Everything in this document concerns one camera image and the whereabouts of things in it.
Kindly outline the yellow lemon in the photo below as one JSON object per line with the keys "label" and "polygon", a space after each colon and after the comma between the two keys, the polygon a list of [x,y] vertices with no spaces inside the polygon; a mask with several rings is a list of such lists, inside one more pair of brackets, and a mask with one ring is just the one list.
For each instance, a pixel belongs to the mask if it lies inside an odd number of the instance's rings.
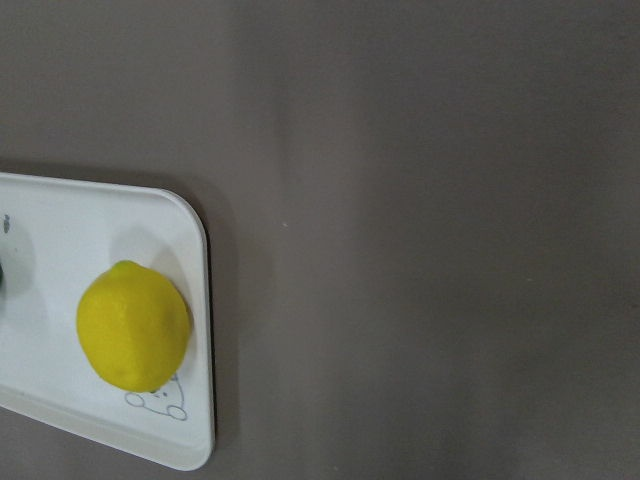
{"label": "yellow lemon", "polygon": [[85,290],[76,331],[90,366],[105,382],[154,391],[179,369],[191,336],[189,309],[164,275],[120,261]]}

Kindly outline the white rectangular tray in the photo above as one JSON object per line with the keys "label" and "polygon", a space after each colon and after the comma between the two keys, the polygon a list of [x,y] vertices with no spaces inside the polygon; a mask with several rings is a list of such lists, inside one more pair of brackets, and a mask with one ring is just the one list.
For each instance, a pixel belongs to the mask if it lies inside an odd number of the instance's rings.
{"label": "white rectangular tray", "polygon": [[208,245],[164,189],[1,177],[1,405],[182,471],[215,441]]}

